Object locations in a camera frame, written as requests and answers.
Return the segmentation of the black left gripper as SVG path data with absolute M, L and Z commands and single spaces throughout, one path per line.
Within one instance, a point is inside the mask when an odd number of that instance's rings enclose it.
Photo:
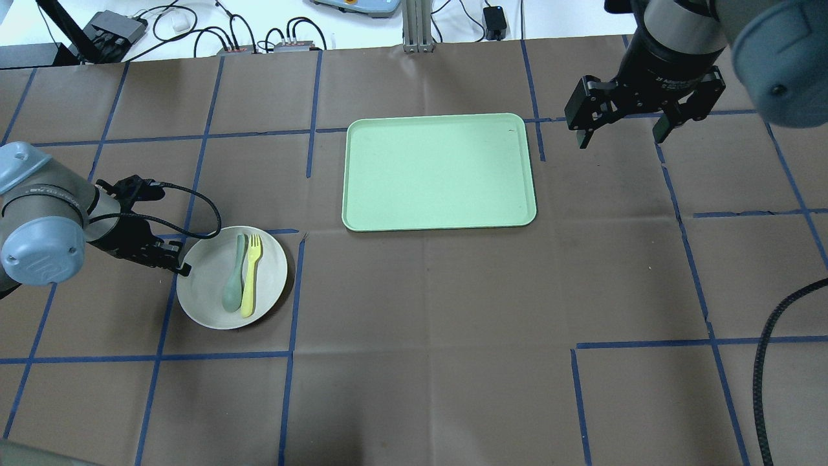
M 188 277 L 191 265 L 182 257 L 183 242 L 165 242 L 151 232 L 149 221 L 136 216 L 116 216 L 93 221 L 107 214 L 132 214 L 135 200 L 100 194 L 89 207 L 87 243 L 110 256 L 147 267 L 157 267 Z

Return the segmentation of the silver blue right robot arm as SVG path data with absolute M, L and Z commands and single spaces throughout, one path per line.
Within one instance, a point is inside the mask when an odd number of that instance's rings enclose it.
M 716 65 L 730 48 L 734 73 L 766 121 L 810 129 L 826 124 L 825 1 L 606 1 L 630 13 L 636 31 L 618 72 L 583 76 L 565 106 L 580 148 L 604 125 L 659 113 L 654 141 L 701 121 L 725 91 Z

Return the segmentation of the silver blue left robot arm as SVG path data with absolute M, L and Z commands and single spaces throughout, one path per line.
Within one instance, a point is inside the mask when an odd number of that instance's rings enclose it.
M 47 286 L 72 278 L 85 263 L 87 245 L 112 257 L 182 276 L 191 267 L 183 244 L 151 231 L 135 203 L 159 201 L 168 187 L 139 176 L 90 183 L 49 153 L 11 142 L 1 150 L 1 292 Z

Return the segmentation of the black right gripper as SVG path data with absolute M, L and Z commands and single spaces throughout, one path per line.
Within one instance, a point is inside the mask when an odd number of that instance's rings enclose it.
M 726 89 L 715 66 L 720 55 L 718 50 L 685 54 L 660 44 L 645 29 L 636 30 L 612 82 L 582 76 L 565 104 L 565 121 L 579 149 L 588 147 L 597 129 L 628 115 L 662 110 L 651 130 L 657 144 L 687 121 L 704 120 Z

